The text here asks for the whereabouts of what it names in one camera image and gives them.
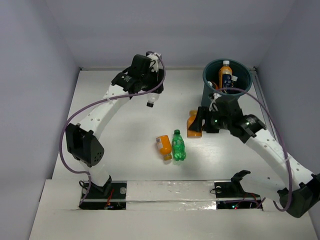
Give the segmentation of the clear pepsi bottle black cap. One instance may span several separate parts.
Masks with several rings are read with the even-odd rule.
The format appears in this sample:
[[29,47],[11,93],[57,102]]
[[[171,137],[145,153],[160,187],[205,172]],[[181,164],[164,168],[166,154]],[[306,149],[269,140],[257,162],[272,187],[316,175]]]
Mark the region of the clear pepsi bottle black cap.
[[150,108],[153,108],[155,102],[159,99],[159,97],[160,97],[159,93],[154,93],[154,92],[148,93],[147,94],[147,104],[146,104],[146,106],[150,107]]

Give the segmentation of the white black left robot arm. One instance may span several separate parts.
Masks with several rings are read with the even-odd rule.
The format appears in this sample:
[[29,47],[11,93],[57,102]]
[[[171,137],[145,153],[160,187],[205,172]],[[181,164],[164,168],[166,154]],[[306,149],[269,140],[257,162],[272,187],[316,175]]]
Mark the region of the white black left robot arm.
[[105,150],[99,139],[117,111],[133,97],[146,95],[147,107],[152,108],[164,90],[166,72],[162,56],[148,51],[136,54],[131,65],[111,81],[103,98],[93,105],[93,110],[77,124],[68,123],[65,129],[67,151],[88,172],[90,184],[97,196],[110,194],[112,178],[102,158]]

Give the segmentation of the yellow blue milk tea bottle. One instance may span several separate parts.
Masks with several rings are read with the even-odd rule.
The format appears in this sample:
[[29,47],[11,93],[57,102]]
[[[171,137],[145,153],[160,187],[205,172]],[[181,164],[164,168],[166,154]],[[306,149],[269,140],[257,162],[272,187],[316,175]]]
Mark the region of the yellow blue milk tea bottle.
[[232,85],[232,75],[233,71],[230,67],[229,60],[222,61],[222,67],[218,72],[218,79],[219,79],[219,88],[229,88]]

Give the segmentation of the green sprite bottle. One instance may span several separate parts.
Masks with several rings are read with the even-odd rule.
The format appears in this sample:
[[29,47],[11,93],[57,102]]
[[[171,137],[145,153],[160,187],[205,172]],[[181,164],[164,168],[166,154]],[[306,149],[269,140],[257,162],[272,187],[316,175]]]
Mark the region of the green sprite bottle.
[[172,138],[172,153],[176,162],[183,162],[186,157],[186,147],[179,129],[175,129]]

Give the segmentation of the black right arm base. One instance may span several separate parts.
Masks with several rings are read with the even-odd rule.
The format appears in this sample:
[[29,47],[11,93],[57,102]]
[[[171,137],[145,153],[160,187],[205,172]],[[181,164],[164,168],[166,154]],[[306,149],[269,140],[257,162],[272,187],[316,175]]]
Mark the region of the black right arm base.
[[263,209],[260,195],[246,192],[241,186],[241,180],[250,173],[242,170],[235,173],[230,180],[214,183],[209,193],[215,195],[218,210]]

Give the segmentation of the clear crushed water bottle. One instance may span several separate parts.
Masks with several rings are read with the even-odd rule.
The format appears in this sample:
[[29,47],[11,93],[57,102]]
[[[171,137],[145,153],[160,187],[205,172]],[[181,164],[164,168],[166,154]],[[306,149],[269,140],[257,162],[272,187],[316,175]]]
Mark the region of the clear crushed water bottle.
[[238,94],[239,92],[237,91],[237,80],[238,80],[238,77],[235,76],[235,75],[232,75],[231,76],[231,90],[229,90],[229,93],[230,94]]

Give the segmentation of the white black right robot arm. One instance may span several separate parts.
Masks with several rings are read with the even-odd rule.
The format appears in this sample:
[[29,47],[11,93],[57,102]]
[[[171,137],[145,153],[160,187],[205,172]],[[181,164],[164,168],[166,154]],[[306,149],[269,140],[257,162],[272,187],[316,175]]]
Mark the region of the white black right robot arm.
[[228,130],[243,144],[256,152],[278,175],[254,175],[242,170],[232,177],[230,190],[235,196],[257,193],[280,203],[294,218],[302,217],[320,201],[320,176],[305,168],[275,140],[266,125],[255,115],[244,115],[238,100],[231,95],[210,95],[209,106],[198,107],[190,131],[218,133]]

